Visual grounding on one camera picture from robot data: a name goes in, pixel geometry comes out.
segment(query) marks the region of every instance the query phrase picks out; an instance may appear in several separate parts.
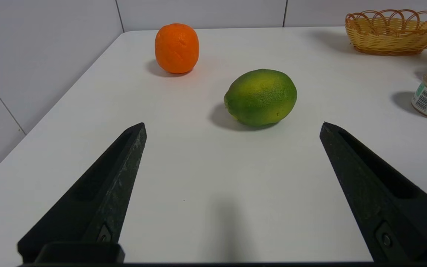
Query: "green lime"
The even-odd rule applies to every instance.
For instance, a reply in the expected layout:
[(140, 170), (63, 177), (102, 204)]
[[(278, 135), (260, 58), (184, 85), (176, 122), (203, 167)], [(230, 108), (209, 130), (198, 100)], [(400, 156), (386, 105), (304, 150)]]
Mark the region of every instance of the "green lime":
[(239, 122), (262, 126), (284, 119), (297, 98), (298, 92), (288, 75), (271, 69), (257, 69), (232, 83), (224, 103)]

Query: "white table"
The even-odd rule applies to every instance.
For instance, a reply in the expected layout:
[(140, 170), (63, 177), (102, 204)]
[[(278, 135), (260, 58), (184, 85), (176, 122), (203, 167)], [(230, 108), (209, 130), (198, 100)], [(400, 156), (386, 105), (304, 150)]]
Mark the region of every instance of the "white table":
[[(184, 76), (154, 61), (156, 32), (121, 35), (0, 164), (0, 266), (127, 127), (148, 140), (120, 244), (126, 262), (369, 261), (319, 140), (344, 127), (427, 192), (427, 117), (410, 98), (420, 56), (355, 52), (343, 27), (197, 30)], [(298, 88), (291, 114), (251, 131), (223, 96), (270, 68)]]

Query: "woven basket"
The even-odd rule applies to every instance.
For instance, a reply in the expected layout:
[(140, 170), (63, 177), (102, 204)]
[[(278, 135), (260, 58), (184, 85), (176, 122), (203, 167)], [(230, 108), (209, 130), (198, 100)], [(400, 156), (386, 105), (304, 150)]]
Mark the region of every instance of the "woven basket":
[(345, 29), (354, 48), (366, 54), (405, 56), (427, 49), (427, 11), (366, 10), (347, 14)]

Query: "orange fruit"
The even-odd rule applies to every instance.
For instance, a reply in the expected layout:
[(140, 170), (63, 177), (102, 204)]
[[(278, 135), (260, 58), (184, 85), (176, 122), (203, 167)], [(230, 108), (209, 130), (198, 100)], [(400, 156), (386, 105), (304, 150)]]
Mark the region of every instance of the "orange fruit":
[(199, 39), (188, 25), (173, 23), (162, 27), (154, 41), (156, 61), (167, 72), (191, 71), (199, 59)]

